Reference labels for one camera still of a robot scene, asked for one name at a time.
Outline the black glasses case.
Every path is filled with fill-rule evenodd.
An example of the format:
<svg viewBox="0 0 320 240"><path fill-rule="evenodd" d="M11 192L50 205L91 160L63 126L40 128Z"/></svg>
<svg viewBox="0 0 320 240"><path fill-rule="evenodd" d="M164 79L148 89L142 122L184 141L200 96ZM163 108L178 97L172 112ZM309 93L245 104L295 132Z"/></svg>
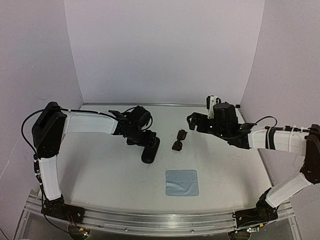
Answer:
<svg viewBox="0 0 320 240"><path fill-rule="evenodd" d="M152 164L156 158L159 146L160 146L160 139L156 137L152 146L146 146L144 148L141 155L142 162L145 164Z"/></svg>

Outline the blue cleaning cloth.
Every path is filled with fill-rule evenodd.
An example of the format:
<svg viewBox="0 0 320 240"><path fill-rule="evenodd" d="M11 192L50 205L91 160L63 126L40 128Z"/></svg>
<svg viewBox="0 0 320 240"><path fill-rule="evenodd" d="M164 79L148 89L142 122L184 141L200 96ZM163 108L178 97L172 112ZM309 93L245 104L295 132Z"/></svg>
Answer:
<svg viewBox="0 0 320 240"><path fill-rule="evenodd" d="M165 195L198 197L198 173L195 169L170 169L165 172Z"/></svg>

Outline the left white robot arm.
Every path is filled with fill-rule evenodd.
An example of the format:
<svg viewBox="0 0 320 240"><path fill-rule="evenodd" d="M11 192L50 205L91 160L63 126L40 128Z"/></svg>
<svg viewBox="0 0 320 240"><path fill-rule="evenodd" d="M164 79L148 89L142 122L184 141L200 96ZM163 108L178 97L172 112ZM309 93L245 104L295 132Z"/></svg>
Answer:
<svg viewBox="0 0 320 240"><path fill-rule="evenodd" d="M65 203L59 184L57 160L67 134L102 133L122 136L127 145L142 147L142 162L151 164L160 145L156 132L148 128L152 123L151 113L142 106L124 112L109 110L103 113L64 109L57 102L50 102L31 129L35 148L35 175L43 194L42 214L73 224L81 223L84 218L84 208Z"/></svg>

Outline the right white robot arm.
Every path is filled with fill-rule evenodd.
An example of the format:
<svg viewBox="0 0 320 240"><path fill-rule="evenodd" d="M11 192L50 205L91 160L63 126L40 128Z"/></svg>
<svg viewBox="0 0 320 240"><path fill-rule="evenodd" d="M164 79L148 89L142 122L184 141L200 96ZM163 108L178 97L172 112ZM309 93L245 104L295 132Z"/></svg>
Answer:
<svg viewBox="0 0 320 240"><path fill-rule="evenodd" d="M301 169L286 181L267 189L254 208L233 214L238 229L278 219L278 207L293 195L320 182L320 126L264 126L258 121L239 123L234 105L227 102L207 105L208 114L187 116L192 131L213 135L240 149L265 149L304 157Z"/></svg>

